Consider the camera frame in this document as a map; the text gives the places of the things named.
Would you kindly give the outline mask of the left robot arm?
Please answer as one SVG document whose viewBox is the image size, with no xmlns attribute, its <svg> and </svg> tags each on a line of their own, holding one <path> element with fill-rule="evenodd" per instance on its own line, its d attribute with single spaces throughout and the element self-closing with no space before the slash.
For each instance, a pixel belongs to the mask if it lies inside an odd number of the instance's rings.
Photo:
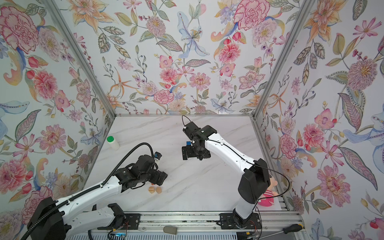
<svg viewBox="0 0 384 240">
<path fill-rule="evenodd" d="M 116 170 L 106 182 L 100 182 L 75 195 L 41 201 L 36 208 L 23 240 L 68 240 L 70 237 L 96 228 L 119 229 L 128 219 L 117 203 L 87 211 L 87 208 L 127 190 L 135 190 L 146 183 L 161 186 L 167 174 L 156 163 L 162 155 L 142 155 L 134 164 Z"/>
</svg>

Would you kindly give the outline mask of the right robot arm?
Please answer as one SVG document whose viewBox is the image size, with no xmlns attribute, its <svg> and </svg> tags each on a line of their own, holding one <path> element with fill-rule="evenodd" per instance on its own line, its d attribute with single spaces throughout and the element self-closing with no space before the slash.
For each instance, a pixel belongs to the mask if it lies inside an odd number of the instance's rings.
<svg viewBox="0 0 384 240">
<path fill-rule="evenodd" d="M 201 161 L 215 154 L 241 175 L 238 186 L 241 198 L 233 210 L 232 219 L 236 227 L 244 229 L 259 199 L 271 184 L 267 163 L 243 154 L 209 125 L 199 128 L 190 122 L 184 125 L 183 132 L 189 138 L 187 145 L 182 147 L 184 161 L 190 158 Z"/>
</svg>

